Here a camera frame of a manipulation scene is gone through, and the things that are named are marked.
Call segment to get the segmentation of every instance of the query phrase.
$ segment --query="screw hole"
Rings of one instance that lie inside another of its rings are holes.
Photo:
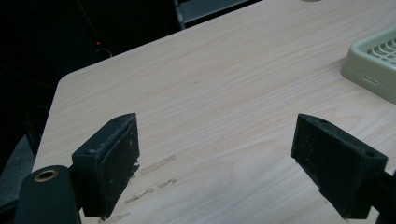
[[[35,182],[45,182],[58,175],[57,170],[46,170],[35,176]]]

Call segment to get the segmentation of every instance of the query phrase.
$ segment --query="black clamp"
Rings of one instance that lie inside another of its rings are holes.
[[[343,218],[396,223],[396,173],[384,171],[388,157],[324,119],[300,114],[291,156]]]

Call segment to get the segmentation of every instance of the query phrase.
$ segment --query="light wood grain surface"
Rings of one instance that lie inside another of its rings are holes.
[[[396,169],[396,105],[339,73],[395,12],[394,0],[263,0],[79,70],[59,83],[34,170],[71,165],[108,120],[135,112],[141,168],[106,223],[374,223],[374,209],[341,219],[290,150],[306,113]]]

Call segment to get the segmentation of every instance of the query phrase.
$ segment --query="clamp jaw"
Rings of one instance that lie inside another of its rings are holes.
[[[110,217],[139,155],[135,114],[112,119],[73,153],[70,168],[45,167],[23,180],[14,223],[81,223],[81,207],[86,217]]]
[[[388,157],[324,119],[300,114],[291,156],[343,218],[396,223],[396,173],[384,171]]]

